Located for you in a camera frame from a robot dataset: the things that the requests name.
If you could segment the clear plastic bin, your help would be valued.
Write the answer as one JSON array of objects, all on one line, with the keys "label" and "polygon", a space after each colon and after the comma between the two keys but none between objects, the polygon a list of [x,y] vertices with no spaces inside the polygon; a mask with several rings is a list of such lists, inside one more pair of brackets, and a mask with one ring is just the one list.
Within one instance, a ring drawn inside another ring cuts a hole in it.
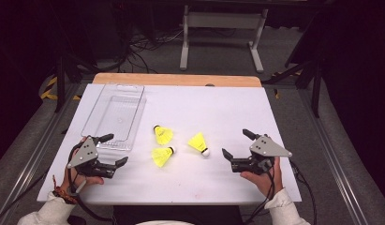
[{"label": "clear plastic bin", "polygon": [[101,137],[112,134],[109,141],[100,142],[97,146],[102,149],[131,151],[146,102],[144,90],[143,85],[105,84],[81,135]]}]

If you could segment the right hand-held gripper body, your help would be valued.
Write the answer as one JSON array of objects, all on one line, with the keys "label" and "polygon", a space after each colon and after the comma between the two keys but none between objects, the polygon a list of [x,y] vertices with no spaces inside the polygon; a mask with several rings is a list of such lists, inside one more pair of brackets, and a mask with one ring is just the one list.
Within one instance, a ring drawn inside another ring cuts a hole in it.
[{"label": "right hand-held gripper body", "polygon": [[274,165],[275,157],[290,158],[292,153],[268,136],[259,136],[249,147],[251,155],[247,158],[230,157],[230,166],[234,173],[267,173]]}]

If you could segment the aluminium rail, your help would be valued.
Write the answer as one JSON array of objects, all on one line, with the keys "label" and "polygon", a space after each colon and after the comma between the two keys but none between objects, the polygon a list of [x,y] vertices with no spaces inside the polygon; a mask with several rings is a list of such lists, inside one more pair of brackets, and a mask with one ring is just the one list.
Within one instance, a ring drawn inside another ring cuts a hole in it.
[{"label": "aluminium rail", "polygon": [[42,206],[38,193],[79,105],[74,97],[85,87],[70,84],[61,109],[45,99],[0,160],[0,225],[16,225]]},{"label": "aluminium rail", "polygon": [[332,172],[335,183],[343,197],[343,200],[347,206],[349,214],[354,222],[354,225],[367,225],[367,219],[363,213],[363,210],[355,196],[354,191],[350,185],[349,180],[342,168],[340,161],[338,160],[336,153],[334,152],[333,146],[330,139],[324,129],[319,118],[315,116],[311,109],[310,95],[306,90],[299,90],[298,94],[300,99],[307,110],[308,117],[313,124],[314,130],[317,133],[320,144],[323,149],[323,154],[326,157],[327,163]]}]

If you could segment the grey metal frame stand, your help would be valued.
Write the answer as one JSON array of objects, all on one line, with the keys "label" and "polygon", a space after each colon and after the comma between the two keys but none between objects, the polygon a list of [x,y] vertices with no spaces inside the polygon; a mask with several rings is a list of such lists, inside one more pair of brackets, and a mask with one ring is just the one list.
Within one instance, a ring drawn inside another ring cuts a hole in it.
[{"label": "grey metal frame stand", "polygon": [[257,73],[264,71],[263,64],[259,57],[259,41],[268,15],[265,8],[261,13],[242,14],[242,13],[219,13],[219,12],[195,12],[190,11],[189,6],[184,6],[183,15],[183,45],[180,58],[180,70],[187,69],[189,52],[190,28],[227,28],[227,29],[250,29],[254,30],[254,38],[248,42],[254,66]]}]

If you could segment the yellow black floor tape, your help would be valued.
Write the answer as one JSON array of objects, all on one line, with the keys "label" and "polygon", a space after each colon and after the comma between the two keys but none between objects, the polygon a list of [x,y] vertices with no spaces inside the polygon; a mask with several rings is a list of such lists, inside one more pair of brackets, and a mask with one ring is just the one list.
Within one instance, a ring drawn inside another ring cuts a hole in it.
[{"label": "yellow black floor tape", "polygon": [[45,89],[43,90],[43,93],[40,95],[40,98],[41,99],[47,98],[47,99],[57,100],[58,96],[51,93],[51,90],[56,85],[56,83],[57,83],[57,77],[52,76],[50,78],[49,82],[47,83]]}]

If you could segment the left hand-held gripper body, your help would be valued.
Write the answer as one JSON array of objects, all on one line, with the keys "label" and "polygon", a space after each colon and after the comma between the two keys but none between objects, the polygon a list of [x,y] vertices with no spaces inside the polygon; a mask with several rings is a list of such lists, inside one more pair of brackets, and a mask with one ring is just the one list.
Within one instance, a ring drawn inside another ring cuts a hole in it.
[{"label": "left hand-held gripper body", "polygon": [[101,163],[98,160],[96,147],[98,137],[87,136],[83,142],[74,146],[70,153],[67,167],[75,168],[78,173],[85,176],[98,176],[104,178],[113,178],[116,166]]}]

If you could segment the person's left hand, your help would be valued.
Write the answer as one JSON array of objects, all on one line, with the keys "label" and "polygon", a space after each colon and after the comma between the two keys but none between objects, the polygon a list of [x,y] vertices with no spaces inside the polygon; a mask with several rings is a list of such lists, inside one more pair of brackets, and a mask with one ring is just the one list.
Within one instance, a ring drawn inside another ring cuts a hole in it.
[{"label": "person's left hand", "polygon": [[60,189],[69,194],[72,189],[82,191],[92,185],[103,185],[104,180],[97,176],[85,176],[79,174],[75,168],[65,167],[65,174]]}]

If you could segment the black metal stand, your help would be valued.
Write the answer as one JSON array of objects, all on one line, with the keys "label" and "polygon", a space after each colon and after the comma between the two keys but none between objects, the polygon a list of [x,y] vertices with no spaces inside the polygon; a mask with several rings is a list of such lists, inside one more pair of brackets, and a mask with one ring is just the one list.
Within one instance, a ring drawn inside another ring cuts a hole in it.
[{"label": "black metal stand", "polygon": [[319,118],[318,114],[318,102],[319,91],[321,85],[322,68],[318,60],[307,61],[296,65],[282,73],[276,73],[269,80],[263,81],[262,84],[276,84],[287,77],[300,73],[299,78],[295,81],[295,86],[298,89],[305,89],[310,82],[313,82],[312,96],[311,96],[311,110],[313,114]]},{"label": "black metal stand", "polygon": [[81,81],[81,69],[83,66],[88,72],[97,74],[99,69],[89,64],[76,55],[67,53],[59,56],[56,63],[56,77],[57,77],[57,104],[55,112],[59,113],[61,108],[66,103],[66,78],[72,83],[79,83]]}]

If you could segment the person's white shirt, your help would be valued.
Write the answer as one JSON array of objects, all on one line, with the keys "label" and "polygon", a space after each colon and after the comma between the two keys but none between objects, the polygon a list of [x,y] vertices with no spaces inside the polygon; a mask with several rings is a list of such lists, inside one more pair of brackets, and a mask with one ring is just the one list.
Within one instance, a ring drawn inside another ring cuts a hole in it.
[{"label": "person's white shirt", "polygon": [[176,220],[153,220],[137,223],[136,225],[195,225],[189,222],[176,221]]}]

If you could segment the white table mat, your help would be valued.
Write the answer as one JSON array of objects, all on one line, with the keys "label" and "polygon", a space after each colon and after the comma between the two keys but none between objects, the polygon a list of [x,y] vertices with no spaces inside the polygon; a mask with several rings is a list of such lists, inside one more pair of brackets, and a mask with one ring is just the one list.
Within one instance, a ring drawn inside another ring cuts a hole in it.
[{"label": "white table mat", "polygon": [[[237,158],[249,156],[249,129],[282,138],[266,92],[258,87],[156,86],[145,88],[146,104],[131,151],[103,149],[102,161],[113,163],[128,157],[103,185],[85,188],[85,203],[105,205],[243,205],[263,201],[252,183],[233,172],[222,149]],[[170,128],[172,140],[157,143],[154,126]],[[201,132],[210,151],[204,157],[188,145]],[[157,167],[151,152],[173,147],[175,153],[163,167]]]}]

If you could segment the person's dark trousers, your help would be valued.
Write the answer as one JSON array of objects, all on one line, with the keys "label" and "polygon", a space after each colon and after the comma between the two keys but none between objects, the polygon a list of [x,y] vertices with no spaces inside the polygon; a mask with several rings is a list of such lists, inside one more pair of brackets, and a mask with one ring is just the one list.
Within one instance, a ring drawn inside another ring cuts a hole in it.
[{"label": "person's dark trousers", "polygon": [[155,220],[194,225],[243,225],[237,205],[125,205],[114,206],[113,215],[119,225],[138,225]]}]

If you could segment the person's right hand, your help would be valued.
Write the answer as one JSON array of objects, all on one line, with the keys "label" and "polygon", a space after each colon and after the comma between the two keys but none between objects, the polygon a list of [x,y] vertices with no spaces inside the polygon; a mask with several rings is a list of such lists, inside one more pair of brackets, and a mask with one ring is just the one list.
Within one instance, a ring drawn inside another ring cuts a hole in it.
[{"label": "person's right hand", "polygon": [[271,199],[277,192],[284,188],[282,184],[282,174],[280,169],[280,158],[274,158],[274,165],[269,170],[270,174],[257,175],[252,172],[242,172],[240,174],[244,179],[257,186],[259,191]]}]

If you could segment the yellow shuttlecock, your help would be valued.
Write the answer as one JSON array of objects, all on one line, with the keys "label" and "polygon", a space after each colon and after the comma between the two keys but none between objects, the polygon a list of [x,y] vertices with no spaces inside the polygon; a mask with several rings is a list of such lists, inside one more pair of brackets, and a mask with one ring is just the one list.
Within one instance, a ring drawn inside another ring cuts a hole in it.
[{"label": "yellow shuttlecock", "polygon": [[189,141],[188,145],[199,151],[204,157],[210,156],[210,151],[207,147],[206,141],[201,132],[193,136]]},{"label": "yellow shuttlecock", "polygon": [[163,167],[174,153],[173,147],[159,147],[151,152],[151,157],[157,167]]},{"label": "yellow shuttlecock", "polygon": [[173,132],[170,128],[159,125],[154,126],[155,139],[158,144],[164,145],[172,140]]}]

